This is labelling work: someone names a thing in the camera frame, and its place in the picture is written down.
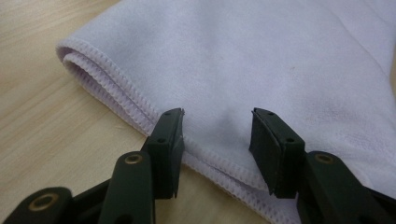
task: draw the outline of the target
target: towel fold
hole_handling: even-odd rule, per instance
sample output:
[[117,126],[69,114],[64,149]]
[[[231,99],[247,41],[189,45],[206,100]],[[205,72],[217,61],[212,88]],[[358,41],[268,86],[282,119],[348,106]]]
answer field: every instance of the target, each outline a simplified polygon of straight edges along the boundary
[[145,135],[183,107],[183,162],[274,223],[300,223],[269,196],[248,152],[254,107],[340,157],[396,198],[392,0],[124,0],[61,41],[64,66]]

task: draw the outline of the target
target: white towel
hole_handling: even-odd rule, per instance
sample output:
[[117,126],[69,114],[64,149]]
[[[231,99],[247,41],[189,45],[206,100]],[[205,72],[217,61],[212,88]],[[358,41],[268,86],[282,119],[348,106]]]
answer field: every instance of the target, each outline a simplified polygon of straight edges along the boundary
[[299,223],[248,152],[254,107],[274,111],[306,151],[340,157],[396,198],[389,73],[394,0],[124,0],[63,40],[81,85],[144,134],[183,107],[183,161],[274,223]]

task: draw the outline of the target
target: wood grain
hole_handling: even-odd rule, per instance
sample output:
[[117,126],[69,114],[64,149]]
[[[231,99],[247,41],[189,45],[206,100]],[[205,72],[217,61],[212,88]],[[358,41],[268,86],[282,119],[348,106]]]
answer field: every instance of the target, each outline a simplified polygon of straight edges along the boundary
[[[55,45],[115,0],[0,2],[0,221],[29,194],[73,194],[110,178],[145,137],[67,74]],[[183,167],[177,199],[158,201],[157,223],[266,223]]]

